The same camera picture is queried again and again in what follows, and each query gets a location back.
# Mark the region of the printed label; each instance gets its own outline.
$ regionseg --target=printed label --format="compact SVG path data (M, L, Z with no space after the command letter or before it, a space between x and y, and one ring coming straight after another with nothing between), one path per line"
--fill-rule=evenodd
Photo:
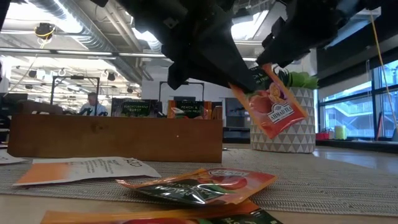
M280 104L280 103L275 103L272 105L272 111L268 113L269 119L273 123L278 123L279 121L283 120L284 118L292 115L294 113L293 108L288 104Z
M216 176L240 176L240 177L244 177L249 175L248 172L241 172L241 171L235 171L235 170L211 170L209 172L209 174L211 175L216 175Z

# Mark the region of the man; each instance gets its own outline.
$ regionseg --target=man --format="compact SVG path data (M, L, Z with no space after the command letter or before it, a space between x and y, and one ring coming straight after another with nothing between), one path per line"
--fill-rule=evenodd
M88 103L84 104L81 107L80 112L82 112L84 109L90 108L91 109L91 113L89 115L90 116L94 116L96 99L97 99L97 94L96 93L93 93L93 92L89 93L88 97L87 97ZM107 112L106 108L103 105L101 105L100 103L97 103L97 114L96 115L99 115L102 112Z

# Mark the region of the white planter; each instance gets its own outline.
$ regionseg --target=white planter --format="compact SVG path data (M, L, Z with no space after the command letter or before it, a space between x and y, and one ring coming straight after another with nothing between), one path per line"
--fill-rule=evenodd
M274 139L268 138L252 122L250 131L251 149L270 152L312 153L315 149L315 108L313 90L291 87L301 107L307 111L308 118L293 124Z

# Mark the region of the ceiling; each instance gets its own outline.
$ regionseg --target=ceiling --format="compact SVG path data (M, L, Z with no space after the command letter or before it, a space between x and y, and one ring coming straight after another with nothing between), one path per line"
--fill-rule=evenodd
M81 13L85 15L90 21L90 29L97 29L104 39L110 45L120 52L158 52L159 45L148 42L154 38L147 34L141 34L136 30L130 30L130 34L123 30L123 25L129 28L134 27L134 19L127 14L116 2L111 1L115 12L110 14L101 7L96 7L89 0L73 0L79 7ZM258 32L260 25L267 15L267 9L271 2L267 0L238 0L235 2L234 11L241 8L246 8L254 20L245 24L245 26L236 26L233 28L233 34L238 34L237 47L243 57L253 57L259 54L261 50L261 42L250 41L254 34ZM10 10L7 13L5 23L0 34L0 47L12 48L40 48L43 40L38 39L34 34L34 29L41 22L48 22L55 24L56 28L50 42L44 45L44 49L57 50L89 50L87 46L83 45L80 40L82 34L71 33L69 30L64 30L61 27L64 21L54 17L50 13L35 7L33 4L16 4L11 3ZM40 55L35 59L31 55L13 55L7 54L7 61L12 63L11 73L11 92L28 92L31 100L49 102L51 83L53 76L69 76L79 75L86 77L84 80L70 80L69 78L62 79L58 87L55 89L54 103L59 104L65 109L78 110L80 106L86 103L86 94L91 91L96 91L96 80L87 79L99 78L99 101L110 109L111 97L141 97L141 79L142 80L165 80L167 78L168 67L172 64L169 59L162 58L124 58L124 62L133 69L139 71L140 80L137 82L129 82L125 78L126 74L119 69L116 61L112 57L106 58L92 58L87 57L73 57L68 58L59 57L57 55L47 55L43 57ZM36 70L37 76L35 78L29 77L27 74L30 70ZM115 74L115 81L107 79L108 73ZM127 92L127 87L131 86L134 90L132 93Z

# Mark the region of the table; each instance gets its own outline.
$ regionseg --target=table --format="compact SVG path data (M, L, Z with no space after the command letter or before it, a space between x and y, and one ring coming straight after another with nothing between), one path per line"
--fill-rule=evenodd
M47 210L61 212L104 212L124 213L150 210L165 210L161 205L132 202L109 202L68 198L30 197L0 195L1 223L32 223L42 220ZM320 215L311 213L273 212L269 213L282 223L329 224L329 223L397 223L394 217L373 217L358 215Z

